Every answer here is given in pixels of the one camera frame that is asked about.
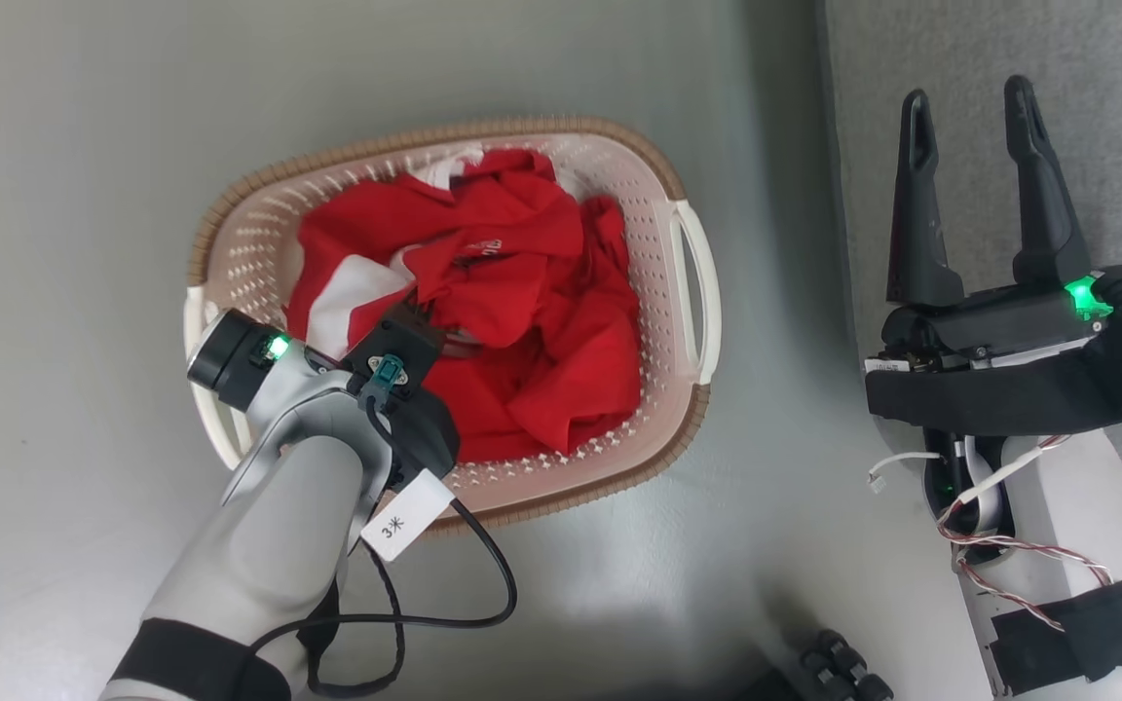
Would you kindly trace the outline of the beige plastic laundry basket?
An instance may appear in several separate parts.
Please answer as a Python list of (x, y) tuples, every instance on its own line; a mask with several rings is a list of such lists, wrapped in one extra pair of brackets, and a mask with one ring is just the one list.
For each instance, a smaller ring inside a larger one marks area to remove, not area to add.
[(369, 179), (388, 179), (468, 148), (530, 148), (583, 194), (614, 197), (626, 223), (638, 296), (638, 408), (569, 456), (456, 465), (448, 487), (487, 528), (526, 522), (647, 482), (692, 443), (721, 350), (721, 297), (711, 247), (677, 169), (654, 142), (604, 117), (496, 117), (361, 139), (272, 163), (228, 187), (202, 216), (190, 253), (183, 347), (218, 312), (280, 322), (298, 275), (295, 239), (311, 209)]

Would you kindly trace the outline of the red and white clothing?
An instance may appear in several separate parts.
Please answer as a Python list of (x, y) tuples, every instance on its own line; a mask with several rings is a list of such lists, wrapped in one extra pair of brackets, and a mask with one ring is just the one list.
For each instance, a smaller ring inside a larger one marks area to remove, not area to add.
[(298, 227), (286, 331), (343, 358), (395, 303), (450, 343), (425, 378), (462, 461), (571, 454), (638, 408), (640, 299), (620, 207), (576, 199), (548, 156), (470, 151), (364, 181)]

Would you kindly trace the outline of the grey fabric sofa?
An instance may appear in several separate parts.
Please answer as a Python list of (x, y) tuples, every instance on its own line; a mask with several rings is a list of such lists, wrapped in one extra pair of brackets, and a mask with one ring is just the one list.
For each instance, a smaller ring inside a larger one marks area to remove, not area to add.
[(1122, 0), (825, 0), (850, 310), (881, 345), (901, 102), (929, 96), (950, 266), (1009, 284), (1020, 247), (1003, 84), (1031, 80), (1094, 262), (1122, 262)]

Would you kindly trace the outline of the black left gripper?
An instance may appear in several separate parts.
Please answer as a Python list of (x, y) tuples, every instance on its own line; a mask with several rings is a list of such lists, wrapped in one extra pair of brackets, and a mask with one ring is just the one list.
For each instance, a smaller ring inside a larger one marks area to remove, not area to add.
[(448, 405), (424, 387), (401, 399), (381, 385), (380, 439), (390, 452), (388, 485), (410, 485), (424, 473), (444, 479), (462, 444)]

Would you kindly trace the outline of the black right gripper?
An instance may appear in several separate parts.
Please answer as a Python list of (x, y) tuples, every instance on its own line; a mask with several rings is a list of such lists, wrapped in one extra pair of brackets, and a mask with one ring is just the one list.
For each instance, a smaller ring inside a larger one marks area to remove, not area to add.
[[(888, 315), (879, 371), (939, 373), (1026, 365), (1086, 345), (1113, 312), (1094, 292), (1092, 261), (1032, 82), (1003, 85), (1008, 151), (1017, 165), (1020, 285), (966, 298), (945, 245), (935, 174), (939, 153), (929, 96), (914, 90), (901, 105), (892, 199)], [(1064, 285), (1034, 288), (1029, 285)]]

